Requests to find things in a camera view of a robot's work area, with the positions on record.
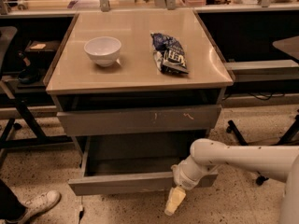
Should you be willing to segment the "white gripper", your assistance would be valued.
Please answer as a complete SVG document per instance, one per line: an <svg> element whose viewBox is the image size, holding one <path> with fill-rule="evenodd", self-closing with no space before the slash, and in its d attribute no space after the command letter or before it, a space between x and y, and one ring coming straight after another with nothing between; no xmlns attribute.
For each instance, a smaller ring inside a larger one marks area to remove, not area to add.
<svg viewBox="0 0 299 224"><path fill-rule="evenodd" d="M164 213L168 216L172 216L185 199L185 190L196 187L203 177L200 167L192 161L181 161L174 164L171 169L177 187L171 188L168 195L164 209Z"/></svg>

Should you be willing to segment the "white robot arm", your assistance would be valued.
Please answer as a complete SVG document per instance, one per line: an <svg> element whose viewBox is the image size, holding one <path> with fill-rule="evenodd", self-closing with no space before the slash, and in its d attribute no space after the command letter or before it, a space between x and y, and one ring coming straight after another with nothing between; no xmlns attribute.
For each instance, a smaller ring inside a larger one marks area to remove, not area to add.
<svg viewBox="0 0 299 224"><path fill-rule="evenodd" d="M227 146L198 139L190 155L172 166L175 186L170 189L164 212L173 215L188 190L223 165L231 165L285 184L279 224L299 224L299 146Z"/></svg>

